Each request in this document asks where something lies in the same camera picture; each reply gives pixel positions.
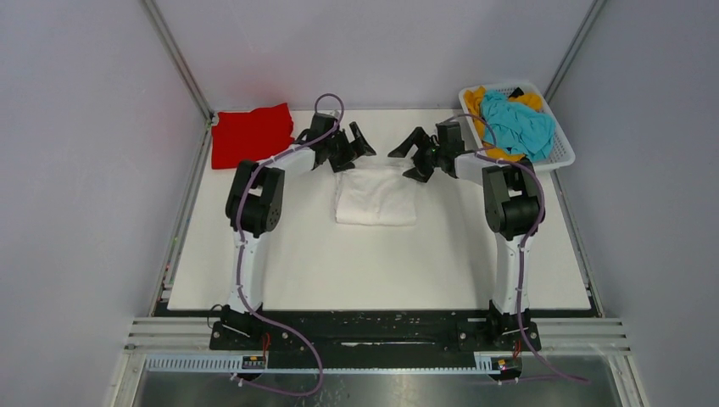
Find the white t-shirt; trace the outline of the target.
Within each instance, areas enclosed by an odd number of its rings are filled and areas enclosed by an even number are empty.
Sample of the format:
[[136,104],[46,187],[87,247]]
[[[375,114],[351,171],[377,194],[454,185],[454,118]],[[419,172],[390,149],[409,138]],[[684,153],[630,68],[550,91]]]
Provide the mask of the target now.
[[349,226],[413,226],[418,183],[402,162],[361,164],[336,174],[334,219]]

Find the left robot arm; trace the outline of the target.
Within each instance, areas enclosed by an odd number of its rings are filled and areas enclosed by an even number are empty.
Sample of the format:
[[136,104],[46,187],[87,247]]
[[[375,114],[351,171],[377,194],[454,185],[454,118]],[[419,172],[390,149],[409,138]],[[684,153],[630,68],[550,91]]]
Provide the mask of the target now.
[[375,156],[359,125],[341,127],[341,113],[315,113],[309,128],[300,132],[288,148],[261,161],[238,164],[226,200],[226,217],[235,241],[234,288],[220,311],[219,329],[229,331],[242,348],[253,348],[265,336],[259,318],[263,304],[263,275],[269,258],[270,233],[281,220],[285,181],[317,169],[325,162],[340,173],[355,167],[363,156]]

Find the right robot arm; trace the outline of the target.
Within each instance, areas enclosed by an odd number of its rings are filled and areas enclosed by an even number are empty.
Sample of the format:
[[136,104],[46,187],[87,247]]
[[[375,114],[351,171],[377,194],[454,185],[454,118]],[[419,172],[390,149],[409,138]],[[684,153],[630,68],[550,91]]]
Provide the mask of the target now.
[[466,149],[460,125],[443,122],[431,136],[416,127],[388,153],[409,157],[403,175],[426,183],[436,170],[482,188],[484,216],[496,242],[496,272],[488,314],[480,339],[501,350],[537,352],[538,329],[531,321],[526,284],[527,259],[546,208],[541,182],[526,159],[492,159],[480,150]]

